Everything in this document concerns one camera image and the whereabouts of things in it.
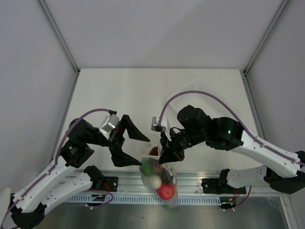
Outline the dark red apple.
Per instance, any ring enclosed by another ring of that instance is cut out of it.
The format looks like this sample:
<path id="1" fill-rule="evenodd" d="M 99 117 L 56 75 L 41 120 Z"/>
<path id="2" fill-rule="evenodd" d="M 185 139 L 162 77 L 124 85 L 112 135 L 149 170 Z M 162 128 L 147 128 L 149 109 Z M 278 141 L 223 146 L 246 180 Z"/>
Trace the dark red apple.
<path id="1" fill-rule="evenodd" d="M 158 156 L 158 155 L 159 155 L 158 147 L 157 147 L 157 146 L 153 147 L 153 148 L 150 150 L 149 155 L 150 155 L 150 156 Z"/>

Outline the dark purple fruit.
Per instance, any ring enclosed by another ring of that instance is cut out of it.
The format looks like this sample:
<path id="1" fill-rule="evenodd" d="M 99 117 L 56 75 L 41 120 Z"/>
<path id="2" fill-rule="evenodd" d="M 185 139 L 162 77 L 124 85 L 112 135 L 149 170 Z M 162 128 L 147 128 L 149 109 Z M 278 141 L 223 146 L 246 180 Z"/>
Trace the dark purple fruit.
<path id="1" fill-rule="evenodd" d="M 159 177 L 161 178 L 163 184 L 173 184 L 174 169 L 162 167 Z"/>

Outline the clear zip top bag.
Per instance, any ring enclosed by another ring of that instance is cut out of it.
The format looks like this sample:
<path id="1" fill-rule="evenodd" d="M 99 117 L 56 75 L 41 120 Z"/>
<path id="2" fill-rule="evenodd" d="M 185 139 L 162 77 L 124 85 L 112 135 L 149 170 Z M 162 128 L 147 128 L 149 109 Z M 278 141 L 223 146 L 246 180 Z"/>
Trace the clear zip top bag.
<path id="1" fill-rule="evenodd" d="M 160 148 L 154 146 L 141 158 L 139 171 L 143 184 L 169 208 L 180 205 L 177 175 L 170 163 L 160 164 Z"/>

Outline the green lime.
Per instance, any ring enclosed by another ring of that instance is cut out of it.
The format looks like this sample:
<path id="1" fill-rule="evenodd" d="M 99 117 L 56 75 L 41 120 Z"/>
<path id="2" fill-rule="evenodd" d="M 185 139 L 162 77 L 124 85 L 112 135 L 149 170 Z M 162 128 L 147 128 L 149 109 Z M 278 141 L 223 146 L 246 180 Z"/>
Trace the green lime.
<path id="1" fill-rule="evenodd" d="M 153 175 L 154 162 L 150 158 L 145 158 L 142 160 L 142 164 L 139 169 L 142 175 L 145 177 L 150 177 Z"/>

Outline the white radish with leaves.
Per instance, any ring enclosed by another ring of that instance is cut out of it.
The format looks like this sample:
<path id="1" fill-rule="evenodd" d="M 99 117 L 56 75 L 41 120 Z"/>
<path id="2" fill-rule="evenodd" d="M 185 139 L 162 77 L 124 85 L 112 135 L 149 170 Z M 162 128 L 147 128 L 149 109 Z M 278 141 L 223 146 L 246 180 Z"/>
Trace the white radish with leaves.
<path id="1" fill-rule="evenodd" d="M 162 185 L 162 180 L 159 176 L 153 175 L 148 177 L 149 184 L 153 189 L 159 189 Z"/>

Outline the red tomato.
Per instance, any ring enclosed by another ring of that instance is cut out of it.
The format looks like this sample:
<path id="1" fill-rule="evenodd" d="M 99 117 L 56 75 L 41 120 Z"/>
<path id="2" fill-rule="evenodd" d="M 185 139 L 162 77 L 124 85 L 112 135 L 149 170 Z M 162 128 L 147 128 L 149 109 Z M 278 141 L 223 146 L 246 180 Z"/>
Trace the red tomato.
<path id="1" fill-rule="evenodd" d="M 161 199 L 170 200 L 175 195 L 175 186 L 171 184 L 162 184 L 156 192 Z"/>

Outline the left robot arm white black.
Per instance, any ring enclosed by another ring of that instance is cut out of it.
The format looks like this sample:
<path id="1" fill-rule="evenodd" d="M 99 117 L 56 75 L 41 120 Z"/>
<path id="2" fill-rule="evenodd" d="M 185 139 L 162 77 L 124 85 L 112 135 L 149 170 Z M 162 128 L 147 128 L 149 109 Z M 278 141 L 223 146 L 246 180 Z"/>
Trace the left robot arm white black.
<path id="1" fill-rule="evenodd" d="M 80 168 L 94 153 L 90 145 L 106 147 L 116 167 L 139 166 L 140 161 L 122 150 L 124 133 L 133 140 L 149 142 L 124 114 L 117 117 L 110 111 L 100 128 L 92 126 L 83 117 L 73 120 L 63 137 L 51 163 L 25 188 L 11 195 L 9 212 L 15 225 L 32 229 L 40 224 L 56 206 L 70 197 L 87 191 L 103 191 L 105 176 L 96 166 L 88 166 L 75 179 L 63 185 L 59 182 Z"/>

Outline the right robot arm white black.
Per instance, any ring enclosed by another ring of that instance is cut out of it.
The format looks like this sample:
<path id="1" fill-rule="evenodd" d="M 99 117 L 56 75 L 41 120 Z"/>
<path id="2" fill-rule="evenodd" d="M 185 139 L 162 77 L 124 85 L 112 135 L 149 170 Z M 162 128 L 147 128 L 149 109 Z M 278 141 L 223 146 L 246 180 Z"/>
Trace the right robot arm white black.
<path id="1" fill-rule="evenodd" d="M 303 151 L 282 150 L 229 117 L 211 118 L 200 108 L 191 105 L 179 111 L 177 120 L 183 126 L 178 131 L 169 123 L 152 124 L 152 130 L 161 133 L 160 164 L 183 161 L 186 149 L 205 143 L 208 147 L 232 151 L 259 163 L 259 167 L 243 170 L 223 169 L 218 178 L 202 180 L 205 194 L 246 193 L 251 186 L 269 186 L 271 189 L 293 194 L 305 187 L 305 174 L 300 169 L 305 162 Z"/>

